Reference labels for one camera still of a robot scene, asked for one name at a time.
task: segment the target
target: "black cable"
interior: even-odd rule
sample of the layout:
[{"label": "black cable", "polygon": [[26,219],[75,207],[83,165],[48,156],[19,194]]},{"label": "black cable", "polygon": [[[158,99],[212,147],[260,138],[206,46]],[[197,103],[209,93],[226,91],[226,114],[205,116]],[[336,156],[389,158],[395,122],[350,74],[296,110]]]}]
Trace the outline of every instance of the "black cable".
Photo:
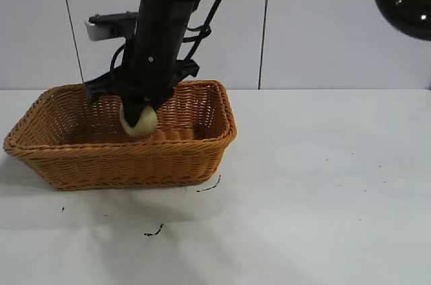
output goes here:
[{"label": "black cable", "polygon": [[205,34],[207,33],[208,30],[210,30],[209,25],[211,24],[211,21],[214,18],[214,15],[216,14],[218,7],[220,6],[220,4],[222,4],[223,0],[215,0],[213,6],[211,7],[211,10],[209,10],[208,16],[205,19],[205,22],[203,23],[202,26],[198,27],[201,29],[199,35],[196,37],[196,41],[193,44],[193,46],[191,47],[189,53],[187,54],[187,56],[184,58],[184,61],[190,61],[191,57],[193,57],[193,55],[196,53],[196,50],[199,48],[199,45],[201,44],[202,40],[205,38]]},{"label": "black cable", "polygon": [[[200,29],[201,27],[202,27],[202,26],[200,26],[200,27],[198,27],[198,28],[194,28],[193,30],[189,30],[189,29],[187,28],[187,30],[189,30],[189,31],[201,31],[201,29]],[[211,31],[211,27],[208,27],[208,29],[204,32],[204,34],[203,34],[202,38],[199,36],[199,34],[198,34],[198,35],[196,35],[196,36],[192,36],[192,37],[185,37],[185,38],[183,39],[183,43],[187,44],[187,43],[189,43],[189,42],[195,42],[195,41],[197,41],[198,39],[203,40],[203,39],[207,38],[211,33],[212,33],[212,31]]]},{"label": "black cable", "polygon": [[114,71],[114,68],[115,68],[115,62],[117,61],[118,56],[119,56],[119,55],[120,55],[120,53],[124,50],[124,48],[125,48],[125,47],[126,47],[126,44],[122,44],[122,45],[120,46],[120,48],[118,48],[118,49],[115,51],[114,56],[112,56],[112,59],[111,59],[111,61],[110,61],[110,67],[109,67],[109,72],[110,72],[111,76],[113,76],[113,75],[114,75],[113,71]]},{"label": "black cable", "polygon": [[187,29],[188,31],[198,32],[198,31],[201,31],[201,30],[203,29],[203,26],[199,26],[199,27],[196,27],[196,28],[186,27],[186,29]]}]

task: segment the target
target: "basket rim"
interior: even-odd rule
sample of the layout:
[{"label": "basket rim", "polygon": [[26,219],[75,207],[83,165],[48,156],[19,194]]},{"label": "basket rim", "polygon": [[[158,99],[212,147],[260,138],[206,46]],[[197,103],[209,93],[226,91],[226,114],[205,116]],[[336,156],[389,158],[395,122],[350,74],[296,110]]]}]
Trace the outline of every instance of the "basket rim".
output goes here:
[{"label": "basket rim", "polygon": [[30,117],[36,117],[34,111],[39,109],[39,105],[46,102],[55,92],[59,90],[70,90],[70,89],[82,89],[83,84],[69,84],[64,86],[57,86],[43,92],[39,98],[32,104],[32,106],[26,111],[26,114],[16,123],[13,129],[7,134],[5,138],[3,149],[8,154],[40,154],[41,152],[55,152],[56,156],[72,155],[71,152],[74,150],[81,151],[82,154],[91,154],[94,151],[100,153],[102,149],[106,151],[118,149],[125,151],[126,149],[140,148],[139,152],[165,152],[172,146],[176,146],[176,151],[181,149],[187,149],[190,146],[208,148],[219,148],[220,146],[227,147],[227,145],[236,137],[236,125],[234,117],[232,114],[232,109],[230,108],[230,103],[228,100],[228,94],[225,87],[216,80],[197,80],[197,81],[187,81],[182,82],[181,86],[208,86],[213,85],[218,89],[219,101],[222,102],[224,107],[222,108],[223,119],[226,122],[226,128],[223,133],[215,138],[207,138],[200,140],[177,140],[177,141],[132,141],[124,143],[103,143],[103,144],[64,144],[64,145],[35,145],[35,146],[23,146],[16,142],[17,136],[19,136],[23,130],[25,130],[31,123]]}]

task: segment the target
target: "wire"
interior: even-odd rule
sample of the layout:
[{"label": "wire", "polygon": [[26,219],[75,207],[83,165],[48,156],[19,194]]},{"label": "wire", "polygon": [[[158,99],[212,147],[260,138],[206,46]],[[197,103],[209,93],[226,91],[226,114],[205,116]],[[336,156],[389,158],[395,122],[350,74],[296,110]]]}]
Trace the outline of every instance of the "wire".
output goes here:
[{"label": "wire", "polygon": [[[200,26],[200,27],[198,27],[198,28],[193,28],[192,30],[190,30],[189,28],[187,28],[187,30],[188,30],[188,31],[192,31],[192,32],[201,31],[201,27],[203,27],[203,26]],[[211,27],[210,27],[210,26],[208,26],[208,29],[205,31],[205,33],[204,33],[204,35],[203,35],[203,37],[202,37],[202,38],[200,38],[199,34],[198,34],[198,35],[196,35],[196,36],[192,36],[192,37],[185,37],[185,38],[183,39],[183,43],[185,43],[185,44],[186,44],[186,43],[189,43],[189,42],[195,42],[195,41],[196,41],[196,40],[198,40],[198,39],[203,40],[203,39],[207,38],[211,33],[212,33],[212,31],[211,31]]]},{"label": "wire", "polygon": [[203,29],[203,26],[199,26],[199,27],[196,27],[196,28],[186,27],[186,29],[187,29],[188,31],[198,32],[198,31],[201,31],[201,30]]},{"label": "wire", "polygon": [[202,40],[205,38],[205,35],[207,34],[208,30],[211,30],[209,25],[211,24],[211,21],[214,19],[214,15],[216,14],[220,4],[222,4],[222,1],[223,0],[215,0],[214,1],[214,4],[211,7],[211,9],[209,10],[209,13],[208,13],[207,18],[205,19],[205,22],[203,23],[202,26],[198,27],[201,29],[201,31],[200,31],[199,35],[196,37],[195,43],[190,48],[189,53],[184,58],[184,62],[191,60],[191,57],[193,57],[193,55],[196,53],[196,50],[199,48],[199,45],[201,44]]},{"label": "wire", "polygon": [[84,79],[84,73],[82,72],[81,59],[79,58],[78,45],[76,43],[75,29],[73,28],[73,21],[72,21],[72,15],[70,12],[69,0],[65,0],[65,2],[66,2],[67,15],[69,17],[70,28],[71,28],[71,32],[72,32],[73,45],[75,47],[76,59],[78,61],[79,74],[81,75],[82,84],[84,84],[87,88],[87,84],[86,84],[85,79]]},{"label": "wire", "polygon": [[114,73],[114,69],[115,69],[115,62],[117,61],[118,56],[120,55],[120,53],[124,50],[124,48],[126,47],[126,44],[122,44],[120,46],[120,48],[118,48],[115,53],[114,56],[112,56],[112,59],[110,61],[110,67],[109,67],[109,72],[111,74],[111,77],[113,77]]},{"label": "wire", "polygon": [[261,88],[262,88],[262,69],[263,69],[263,57],[264,57],[264,54],[265,54],[265,39],[266,39],[266,29],[267,29],[268,2],[269,2],[269,0],[265,0],[265,6],[264,6],[264,9],[263,9],[261,62],[260,62],[260,65],[259,65],[259,83],[257,85],[257,89],[258,90],[261,90]]}]

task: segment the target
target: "black mark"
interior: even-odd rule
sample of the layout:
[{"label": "black mark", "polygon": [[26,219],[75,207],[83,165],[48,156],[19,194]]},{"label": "black mark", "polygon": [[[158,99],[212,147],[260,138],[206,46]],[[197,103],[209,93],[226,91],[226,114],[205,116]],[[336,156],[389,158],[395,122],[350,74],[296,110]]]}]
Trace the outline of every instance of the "black mark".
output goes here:
[{"label": "black mark", "polygon": [[163,223],[160,225],[159,230],[157,230],[156,233],[144,233],[144,236],[157,236],[159,233],[161,233],[162,229],[163,229]]},{"label": "black mark", "polygon": [[206,192],[206,191],[209,191],[210,189],[215,189],[215,188],[220,184],[220,181],[221,181],[221,180],[222,180],[222,176],[221,176],[221,175],[218,175],[218,181],[217,181],[217,183],[216,183],[213,187],[210,187],[210,188],[208,188],[208,189],[201,189],[201,190],[196,191],[196,192],[200,193],[200,192]]}]

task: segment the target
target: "metal bracket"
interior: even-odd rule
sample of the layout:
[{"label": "metal bracket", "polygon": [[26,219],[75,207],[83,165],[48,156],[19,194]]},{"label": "metal bracket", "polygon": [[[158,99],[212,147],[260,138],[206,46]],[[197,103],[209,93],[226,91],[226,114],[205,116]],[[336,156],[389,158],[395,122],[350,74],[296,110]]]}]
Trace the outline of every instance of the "metal bracket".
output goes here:
[{"label": "metal bracket", "polygon": [[113,38],[130,39],[135,33],[137,12],[98,15],[86,20],[88,37],[91,41]]},{"label": "metal bracket", "polygon": [[[121,66],[113,69],[113,72],[105,73],[104,75],[86,82],[87,88],[87,100],[91,103],[97,101],[99,97],[103,95],[113,95],[118,94],[118,82],[115,81],[115,73],[124,70]],[[199,72],[199,65],[194,62],[194,60],[189,61],[176,61],[175,72],[170,82],[167,86],[167,90],[163,91],[159,95],[159,99],[152,100],[152,106],[154,109],[158,109],[167,98],[172,97],[175,87],[183,81],[188,76],[196,77]]]}]

